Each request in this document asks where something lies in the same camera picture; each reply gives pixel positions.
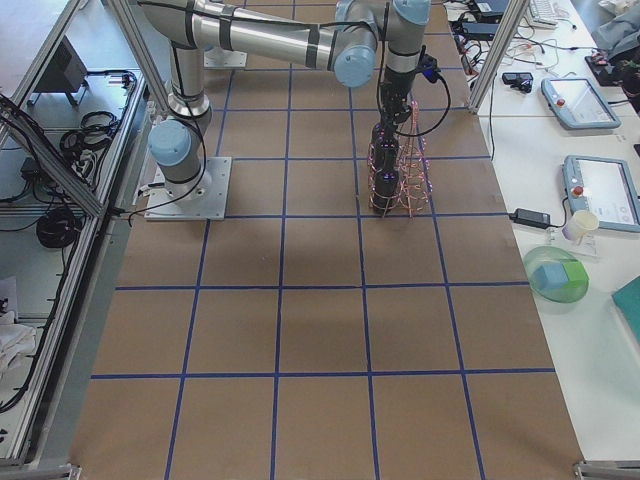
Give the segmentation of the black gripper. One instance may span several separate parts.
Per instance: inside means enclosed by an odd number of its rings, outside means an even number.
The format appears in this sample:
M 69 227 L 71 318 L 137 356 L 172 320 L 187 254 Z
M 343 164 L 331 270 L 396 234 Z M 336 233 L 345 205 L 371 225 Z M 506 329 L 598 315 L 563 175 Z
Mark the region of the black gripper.
M 409 72 L 384 70 L 378 92 L 381 100 L 381 123 L 388 132 L 393 133 L 412 114 L 412 107 L 407 98 L 413 86 L 415 74 L 414 70 Z

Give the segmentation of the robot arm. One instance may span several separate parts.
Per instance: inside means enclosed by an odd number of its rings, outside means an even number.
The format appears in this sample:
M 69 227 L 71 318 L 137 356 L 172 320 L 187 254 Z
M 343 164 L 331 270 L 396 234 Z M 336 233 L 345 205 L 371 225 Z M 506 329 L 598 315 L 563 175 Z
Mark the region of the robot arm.
M 340 1 L 334 22 L 303 23 L 215 1 L 142 1 L 151 25 L 170 42 L 172 114 L 198 119 L 210 111 L 204 93 L 204 52 L 211 47 L 325 69 L 348 88 L 370 81 L 377 63 L 380 121 L 372 130 L 371 205 L 382 215 L 399 183 L 398 127 L 412 114 L 408 102 L 425 65 L 428 1 Z

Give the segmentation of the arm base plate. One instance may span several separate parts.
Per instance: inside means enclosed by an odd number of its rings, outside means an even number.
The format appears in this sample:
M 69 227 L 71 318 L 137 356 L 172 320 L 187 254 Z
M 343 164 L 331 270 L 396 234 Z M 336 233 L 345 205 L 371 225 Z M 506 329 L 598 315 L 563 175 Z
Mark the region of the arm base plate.
M 204 68 L 209 70 L 244 69 L 248 54 L 213 47 L 204 52 Z
M 161 186 L 150 190 L 144 217 L 158 221 L 223 220 L 231 169 L 231 157 L 208 157 L 201 180 L 196 177 L 191 183 L 177 185 L 167 183 L 157 167 L 154 181 Z

